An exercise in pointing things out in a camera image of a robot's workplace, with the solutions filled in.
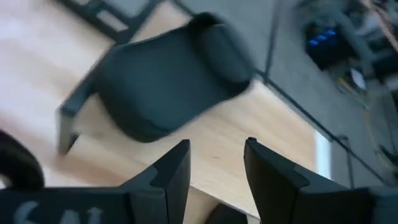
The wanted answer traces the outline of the black slide sandal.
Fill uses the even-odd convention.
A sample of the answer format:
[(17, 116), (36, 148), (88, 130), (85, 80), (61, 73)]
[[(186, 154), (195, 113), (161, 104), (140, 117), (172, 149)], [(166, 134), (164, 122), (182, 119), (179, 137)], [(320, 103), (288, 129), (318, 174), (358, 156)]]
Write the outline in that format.
[(181, 27), (112, 48), (93, 87), (124, 134), (153, 142), (238, 96), (255, 70), (235, 29), (202, 12)]

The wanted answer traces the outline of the wooden shelf black metal legs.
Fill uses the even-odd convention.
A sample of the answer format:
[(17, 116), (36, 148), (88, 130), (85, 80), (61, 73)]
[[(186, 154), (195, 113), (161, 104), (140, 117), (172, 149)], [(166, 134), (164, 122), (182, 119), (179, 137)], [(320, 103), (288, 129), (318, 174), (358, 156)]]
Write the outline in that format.
[(97, 98), (84, 106), (78, 129), (81, 136), (58, 166), (101, 186), (120, 184), (189, 139), (191, 186), (184, 224), (205, 224), (219, 203), (245, 213), (250, 224), (259, 222), (243, 162), (244, 143), (250, 137), (324, 177), (331, 176), (328, 141), (259, 81), (156, 142), (129, 139)]

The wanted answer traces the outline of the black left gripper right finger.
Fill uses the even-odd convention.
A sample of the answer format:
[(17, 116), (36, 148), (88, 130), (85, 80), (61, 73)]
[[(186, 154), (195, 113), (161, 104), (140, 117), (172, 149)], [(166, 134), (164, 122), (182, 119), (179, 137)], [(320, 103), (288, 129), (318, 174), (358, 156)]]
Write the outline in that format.
[(349, 189), (248, 138), (246, 177), (262, 224), (371, 224), (373, 198)]

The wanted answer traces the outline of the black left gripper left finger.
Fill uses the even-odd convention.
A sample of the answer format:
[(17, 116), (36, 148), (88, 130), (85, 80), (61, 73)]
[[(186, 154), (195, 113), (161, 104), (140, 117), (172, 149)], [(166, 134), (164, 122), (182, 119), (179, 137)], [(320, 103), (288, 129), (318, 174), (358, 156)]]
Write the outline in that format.
[(133, 224), (182, 224), (190, 172), (190, 141), (184, 139), (144, 171), (120, 185), (127, 192)]

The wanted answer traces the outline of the black device blue lights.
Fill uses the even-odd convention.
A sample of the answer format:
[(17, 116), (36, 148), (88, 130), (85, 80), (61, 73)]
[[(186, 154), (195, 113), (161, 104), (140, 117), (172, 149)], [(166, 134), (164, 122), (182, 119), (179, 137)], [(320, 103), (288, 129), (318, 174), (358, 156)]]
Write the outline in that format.
[(340, 25), (311, 22), (304, 28), (303, 34), (305, 51), (320, 70), (357, 56)]

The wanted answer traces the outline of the black metal table frame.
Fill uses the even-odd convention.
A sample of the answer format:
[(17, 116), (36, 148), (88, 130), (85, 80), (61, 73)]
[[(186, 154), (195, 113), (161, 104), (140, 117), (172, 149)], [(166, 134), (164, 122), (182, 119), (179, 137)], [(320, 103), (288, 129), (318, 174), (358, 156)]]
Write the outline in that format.
[[(56, 0), (118, 44), (129, 42), (156, 7), (169, 1), (186, 14), (194, 12), (182, 0)], [(99, 18), (107, 12), (126, 26), (117, 30)]]

